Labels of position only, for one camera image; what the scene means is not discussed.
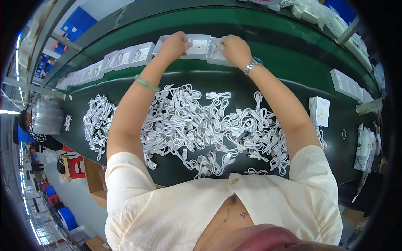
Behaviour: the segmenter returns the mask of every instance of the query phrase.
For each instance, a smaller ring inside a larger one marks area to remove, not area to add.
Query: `woman's left hand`
[[[178,31],[175,34],[170,35],[163,42],[157,56],[162,60],[172,63],[174,60],[183,55],[184,52],[192,45],[193,43],[188,42],[186,34],[184,34],[182,31]]]

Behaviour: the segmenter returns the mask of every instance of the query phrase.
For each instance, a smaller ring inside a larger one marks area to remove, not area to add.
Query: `stack of cards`
[[[310,105],[310,119],[313,125],[328,127],[329,100],[320,97],[308,99]]]

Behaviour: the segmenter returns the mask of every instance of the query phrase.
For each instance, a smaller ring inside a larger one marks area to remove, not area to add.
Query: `fluorescent light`
[[[7,113],[7,114],[20,114],[20,112],[7,111],[7,110],[0,110],[0,113]]]
[[[25,204],[25,209],[27,210],[27,215],[29,215],[28,205],[27,205],[27,201],[25,200],[25,197],[24,197],[24,204]]]
[[[20,38],[21,38],[21,32],[20,32],[20,34],[18,34],[17,45],[15,46],[15,48],[17,48],[17,49],[20,47]]]
[[[32,220],[31,220],[31,219],[29,219],[29,223],[31,224],[33,233],[35,234],[35,237],[36,237],[36,239],[38,240],[39,245],[42,245],[41,241],[40,241],[39,238],[38,238],[38,234],[36,233],[36,229],[33,227]]]
[[[20,96],[21,96],[21,100],[23,101],[23,103],[24,103],[24,97],[23,97],[23,92],[22,92],[22,90],[21,90],[21,87],[18,87],[19,89],[20,89]]]
[[[15,71],[18,76],[20,74],[19,68],[18,68],[18,50],[15,51]]]

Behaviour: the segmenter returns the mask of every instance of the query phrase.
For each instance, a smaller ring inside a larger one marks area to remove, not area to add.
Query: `black and white shirt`
[[[33,140],[35,140],[36,142],[39,142],[39,143],[41,143],[41,142],[45,142],[45,140],[46,140],[46,135],[44,135],[44,134],[38,134],[38,133],[34,133],[33,132],[33,121],[32,121],[32,123],[29,125],[29,127],[28,127],[28,132],[29,132],[29,135],[33,138]]]

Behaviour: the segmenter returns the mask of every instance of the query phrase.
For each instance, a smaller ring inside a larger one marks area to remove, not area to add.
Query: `floor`
[[[93,200],[89,194],[86,179],[73,179],[71,183],[67,183],[60,178],[60,173],[56,169],[57,157],[55,151],[46,152],[46,150],[38,157],[39,162],[46,165],[47,180],[54,187],[60,200],[73,213],[78,226],[89,237],[98,235],[106,241],[106,209],[98,206]]]

